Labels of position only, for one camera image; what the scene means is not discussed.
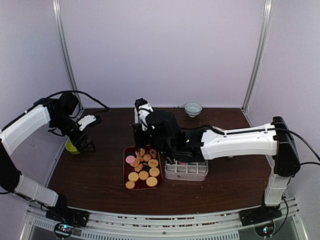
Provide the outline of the white handled metal tongs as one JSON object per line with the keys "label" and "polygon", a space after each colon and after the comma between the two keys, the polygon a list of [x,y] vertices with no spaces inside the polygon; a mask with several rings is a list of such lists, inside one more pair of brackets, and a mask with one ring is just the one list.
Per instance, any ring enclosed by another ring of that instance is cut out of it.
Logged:
{"label": "white handled metal tongs", "polygon": [[144,146],[144,140],[138,140],[135,142],[135,154],[138,159],[143,159],[143,156],[145,155]]}

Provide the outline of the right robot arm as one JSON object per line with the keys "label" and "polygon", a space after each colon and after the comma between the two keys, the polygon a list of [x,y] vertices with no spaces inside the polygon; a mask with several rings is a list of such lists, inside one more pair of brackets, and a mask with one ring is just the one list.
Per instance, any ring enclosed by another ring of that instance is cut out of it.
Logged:
{"label": "right robot arm", "polygon": [[274,117],[271,123],[251,128],[222,130],[206,125],[186,129],[178,125],[173,113],[142,107],[135,111],[133,135],[137,149],[150,145],[168,164],[234,156],[271,156],[273,163],[262,204],[239,212],[243,226],[281,217],[284,191],[301,168],[294,138],[280,116]]}

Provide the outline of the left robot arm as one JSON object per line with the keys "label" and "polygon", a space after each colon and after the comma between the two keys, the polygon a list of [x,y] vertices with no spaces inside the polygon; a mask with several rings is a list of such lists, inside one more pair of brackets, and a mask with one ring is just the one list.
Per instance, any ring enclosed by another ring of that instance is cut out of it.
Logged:
{"label": "left robot arm", "polygon": [[52,152],[44,148],[47,142],[36,140],[35,153],[27,149],[32,135],[45,126],[59,137],[68,137],[79,153],[94,153],[94,141],[86,134],[87,127],[102,122],[98,115],[89,114],[75,120],[72,114],[80,103],[77,91],[63,90],[37,100],[29,109],[0,130],[0,186],[6,194],[17,195],[46,208],[46,217],[73,227],[86,227],[89,212],[68,206],[67,197],[58,193],[31,176],[40,170],[42,160],[47,161]]}

